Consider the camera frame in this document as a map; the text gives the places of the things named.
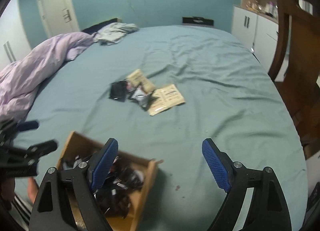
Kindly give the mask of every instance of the chair backrest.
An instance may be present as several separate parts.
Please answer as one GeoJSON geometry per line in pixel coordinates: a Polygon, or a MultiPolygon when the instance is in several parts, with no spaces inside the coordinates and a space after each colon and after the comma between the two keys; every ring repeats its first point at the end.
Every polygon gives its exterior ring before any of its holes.
{"type": "Polygon", "coordinates": [[[278,43],[268,75],[274,81],[281,68],[288,44],[291,16],[289,65],[284,83],[290,81],[295,90],[308,100],[315,88],[319,88],[316,81],[320,72],[320,17],[301,9],[299,0],[277,0],[277,6],[278,43]]]}

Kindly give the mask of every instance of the blanket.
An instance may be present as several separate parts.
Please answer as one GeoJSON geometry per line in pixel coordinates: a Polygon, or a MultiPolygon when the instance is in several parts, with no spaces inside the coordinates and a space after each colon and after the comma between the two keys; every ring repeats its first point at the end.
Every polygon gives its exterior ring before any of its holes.
{"type": "Polygon", "coordinates": [[[135,24],[113,22],[98,30],[94,36],[94,41],[100,42],[101,45],[114,45],[119,43],[127,34],[138,30],[139,28],[135,24]]]}
{"type": "Polygon", "coordinates": [[[0,121],[23,119],[39,84],[92,43],[93,37],[83,32],[60,34],[36,46],[24,59],[7,65],[0,72],[0,121]]]}

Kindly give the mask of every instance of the hand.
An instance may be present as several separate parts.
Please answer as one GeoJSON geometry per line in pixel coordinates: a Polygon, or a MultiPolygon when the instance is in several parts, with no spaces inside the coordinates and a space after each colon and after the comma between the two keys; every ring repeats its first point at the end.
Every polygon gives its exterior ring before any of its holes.
{"type": "Polygon", "coordinates": [[[14,199],[14,188],[15,188],[14,178],[7,178],[4,180],[0,180],[1,197],[8,210],[11,210],[11,202],[14,199]]]}

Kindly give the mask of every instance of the metal screw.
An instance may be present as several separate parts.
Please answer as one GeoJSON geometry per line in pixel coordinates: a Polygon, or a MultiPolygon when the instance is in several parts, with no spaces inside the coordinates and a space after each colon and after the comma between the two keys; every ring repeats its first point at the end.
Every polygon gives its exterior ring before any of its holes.
{"type": "Polygon", "coordinates": [[[87,163],[86,162],[81,162],[81,163],[79,163],[79,168],[85,168],[86,166],[87,166],[87,163]]]}
{"type": "Polygon", "coordinates": [[[266,172],[268,172],[268,173],[272,173],[272,168],[270,168],[270,167],[266,167],[266,172]]]}
{"type": "Polygon", "coordinates": [[[241,162],[234,162],[233,166],[235,166],[236,168],[241,168],[242,167],[242,163],[241,162]]]}
{"type": "Polygon", "coordinates": [[[32,165],[34,162],[35,162],[34,159],[29,160],[29,161],[28,161],[28,165],[30,166],[30,165],[32,165]]]}
{"type": "Polygon", "coordinates": [[[52,173],[54,173],[55,172],[55,168],[54,167],[51,167],[50,169],[48,169],[48,173],[49,174],[52,174],[52,173]]]}

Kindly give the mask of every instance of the white cabinet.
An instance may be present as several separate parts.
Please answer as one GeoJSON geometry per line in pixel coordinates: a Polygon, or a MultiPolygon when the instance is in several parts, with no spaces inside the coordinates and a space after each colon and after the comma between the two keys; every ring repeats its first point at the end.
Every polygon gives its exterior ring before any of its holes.
{"type": "Polygon", "coordinates": [[[31,47],[22,25],[19,0],[11,0],[0,17],[0,70],[23,59],[31,47]]]}
{"type": "Polygon", "coordinates": [[[233,7],[231,34],[246,48],[251,49],[256,30],[257,14],[233,7]]]}
{"type": "Polygon", "coordinates": [[[258,16],[256,37],[254,40],[254,54],[262,67],[269,71],[272,64],[278,41],[278,24],[258,16]]]}

